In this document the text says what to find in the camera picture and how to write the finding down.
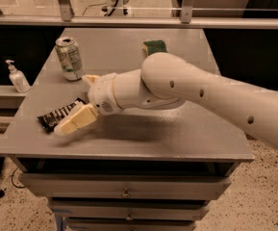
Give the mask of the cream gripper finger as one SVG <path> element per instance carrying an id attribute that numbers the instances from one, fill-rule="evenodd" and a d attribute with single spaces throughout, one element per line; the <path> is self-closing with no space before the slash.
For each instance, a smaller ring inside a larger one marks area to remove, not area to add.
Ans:
<path id="1" fill-rule="evenodd" d="M 77 104 L 70 113 L 63 118 L 54 128 L 58 136 L 66 136 L 75 131 L 92 124 L 99 116 L 99 112 L 90 103 Z"/>
<path id="2" fill-rule="evenodd" d="M 93 85 L 93 83 L 96 82 L 99 78 L 100 78 L 99 75 L 88 75 L 88 74 L 85 74 L 85 75 L 82 76 L 83 82 L 86 85 L 88 85 L 89 87 L 91 87 Z"/>

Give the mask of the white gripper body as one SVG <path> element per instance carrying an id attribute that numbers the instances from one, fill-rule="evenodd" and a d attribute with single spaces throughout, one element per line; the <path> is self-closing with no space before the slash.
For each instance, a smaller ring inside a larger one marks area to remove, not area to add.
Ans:
<path id="1" fill-rule="evenodd" d="M 103 116 L 118 114 L 122 111 L 114 98 L 115 76 L 115 73 L 100 76 L 88 90 L 89 102 Z"/>

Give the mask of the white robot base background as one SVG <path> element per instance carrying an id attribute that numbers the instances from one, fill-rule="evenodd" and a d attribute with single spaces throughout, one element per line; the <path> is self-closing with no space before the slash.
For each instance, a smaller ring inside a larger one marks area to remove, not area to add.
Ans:
<path id="1" fill-rule="evenodd" d="M 106 5 L 102 8 L 105 16 L 123 16 L 127 14 L 125 5 L 130 0 L 106 0 Z"/>

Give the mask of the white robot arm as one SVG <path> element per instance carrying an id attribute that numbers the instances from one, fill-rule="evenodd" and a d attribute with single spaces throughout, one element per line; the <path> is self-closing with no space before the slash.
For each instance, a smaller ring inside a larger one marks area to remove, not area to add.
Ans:
<path id="1" fill-rule="evenodd" d="M 69 135 L 99 116 L 125 109 L 173 109 L 187 101 L 224 118 L 246 134 L 278 149 L 278 91 L 267 90 L 203 70 L 165 52 L 148 56 L 141 68 L 85 75 L 88 103 L 74 106 L 54 128 Z"/>

